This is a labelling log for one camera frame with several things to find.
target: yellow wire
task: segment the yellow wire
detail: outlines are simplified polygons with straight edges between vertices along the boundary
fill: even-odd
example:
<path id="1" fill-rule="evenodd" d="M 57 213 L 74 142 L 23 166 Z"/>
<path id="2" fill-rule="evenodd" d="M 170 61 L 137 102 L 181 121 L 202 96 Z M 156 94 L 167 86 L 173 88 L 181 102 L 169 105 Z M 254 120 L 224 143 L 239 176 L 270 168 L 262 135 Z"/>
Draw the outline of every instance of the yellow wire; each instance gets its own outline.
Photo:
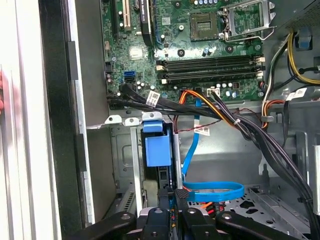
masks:
<path id="1" fill-rule="evenodd" d="M 293 72 L 304 82 L 308 83 L 308 84 L 315 84 L 315 85 L 320 85 L 320 81 L 319 80 L 315 80 L 315 79 L 310 79 L 307 77 L 302 76 L 295 64 L 295 59 L 294 59 L 294 50 L 293 50 L 293 42 L 294 42 L 294 38 L 295 35 L 294 33 L 290 33 L 290 38 L 288 40 L 288 56 L 289 56 L 289 62 L 290 62 L 290 66 L 293 70 Z"/>

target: pcie slot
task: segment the pcie slot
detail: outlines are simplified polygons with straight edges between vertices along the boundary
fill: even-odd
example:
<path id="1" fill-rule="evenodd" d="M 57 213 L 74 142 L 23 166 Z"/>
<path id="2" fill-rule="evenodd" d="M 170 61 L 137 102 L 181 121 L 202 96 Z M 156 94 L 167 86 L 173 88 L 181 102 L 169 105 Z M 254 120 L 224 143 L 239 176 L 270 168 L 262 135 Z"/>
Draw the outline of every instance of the pcie slot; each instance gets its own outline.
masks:
<path id="1" fill-rule="evenodd" d="M 111 25 L 113 37 L 118 40 L 119 37 L 119 24 L 118 24 L 118 11 L 117 11 L 117 0 L 110 0 L 111 7 Z"/>
<path id="2" fill-rule="evenodd" d="M 122 0 L 122 6 L 123 6 L 123 25 L 124 25 L 124 30 L 130 31 L 131 30 L 131 20 L 130 20 L 129 0 Z"/>
<path id="3" fill-rule="evenodd" d="M 187 72 L 187 73 L 165 73 L 160 75 L 162 84 L 193 84 L 205 83 L 215 80 L 238 80 L 243 78 L 254 78 L 257 76 L 261 69 L 234 69 L 222 71 L 200 71 L 200 72 Z"/>

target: blue tab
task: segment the blue tab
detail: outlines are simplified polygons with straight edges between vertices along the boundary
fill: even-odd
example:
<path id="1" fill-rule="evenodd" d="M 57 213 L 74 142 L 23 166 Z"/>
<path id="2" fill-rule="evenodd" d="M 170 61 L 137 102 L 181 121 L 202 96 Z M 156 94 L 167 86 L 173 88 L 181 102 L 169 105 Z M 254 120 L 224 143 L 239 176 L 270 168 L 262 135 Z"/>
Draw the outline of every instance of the blue tab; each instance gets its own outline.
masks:
<path id="1" fill-rule="evenodd" d="M 143 122 L 144 133 L 161 133 L 163 131 L 162 121 L 145 121 Z"/>
<path id="2" fill-rule="evenodd" d="M 145 153 L 147 167 L 171 166 L 170 132 L 165 136 L 145 138 Z"/>

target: sata port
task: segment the sata port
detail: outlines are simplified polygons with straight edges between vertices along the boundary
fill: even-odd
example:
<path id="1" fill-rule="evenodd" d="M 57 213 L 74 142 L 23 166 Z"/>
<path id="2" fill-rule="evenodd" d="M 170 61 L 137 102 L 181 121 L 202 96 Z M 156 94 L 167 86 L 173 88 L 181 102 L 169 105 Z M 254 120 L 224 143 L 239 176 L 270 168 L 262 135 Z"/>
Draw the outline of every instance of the sata port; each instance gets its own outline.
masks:
<path id="1" fill-rule="evenodd" d="M 134 77 L 125 77 L 124 81 L 126 83 L 134 83 L 136 81 L 136 79 Z"/>
<path id="2" fill-rule="evenodd" d="M 126 77 L 133 77 L 135 78 L 136 77 L 136 71 L 125 71 L 123 73 L 123 76 L 126 78 Z"/>

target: metal bracket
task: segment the metal bracket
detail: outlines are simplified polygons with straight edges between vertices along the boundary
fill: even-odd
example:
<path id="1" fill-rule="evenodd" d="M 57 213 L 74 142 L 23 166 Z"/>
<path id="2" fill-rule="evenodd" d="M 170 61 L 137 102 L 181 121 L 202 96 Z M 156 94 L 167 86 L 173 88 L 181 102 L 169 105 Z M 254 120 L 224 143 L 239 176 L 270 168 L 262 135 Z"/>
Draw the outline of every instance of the metal bracket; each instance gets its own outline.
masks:
<path id="1" fill-rule="evenodd" d="M 142 114 L 142 121 L 156 121 L 164 119 L 161 112 L 152 111 L 152 112 L 145 112 Z"/>
<path id="2" fill-rule="evenodd" d="M 136 117 L 130 117 L 124 121 L 124 125 L 126 127 L 136 127 L 140 125 L 140 120 L 139 118 L 136 118 Z"/>
<path id="3" fill-rule="evenodd" d="M 255 4 L 261 4 L 260 12 L 261 12 L 261 26 L 253 29 L 245 29 L 243 32 L 238 33 L 236 31 L 235 26 L 235 10 L 237 8 L 247 8 L 249 6 L 255 5 Z M 276 13 L 270 12 L 271 9 L 275 8 L 275 4 L 268 1 L 268 0 L 248 0 L 244 2 L 239 2 L 233 5 L 225 6 L 222 8 L 222 17 L 224 18 L 226 27 L 222 34 L 220 34 L 221 38 L 224 38 L 226 42 L 239 42 L 249 39 L 256 39 L 259 38 L 260 40 L 264 41 L 268 37 L 270 37 L 274 31 L 276 26 L 270 26 L 271 21 L 275 18 Z M 267 36 L 265 36 L 264 31 L 271 30 L 271 33 L 269 33 Z M 262 32 L 261 36 L 250 36 L 250 37 L 244 37 L 240 39 L 230 40 L 239 36 L 243 35 L 249 35 L 256 32 Z"/>
<path id="4" fill-rule="evenodd" d="M 105 121 L 104 124 L 122 124 L 122 117 L 120 115 L 110 115 Z"/>
<path id="5" fill-rule="evenodd" d="M 261 120 L 264 123 L 273 123 L 275 118 L 273 116 L 261 116 Z"/>

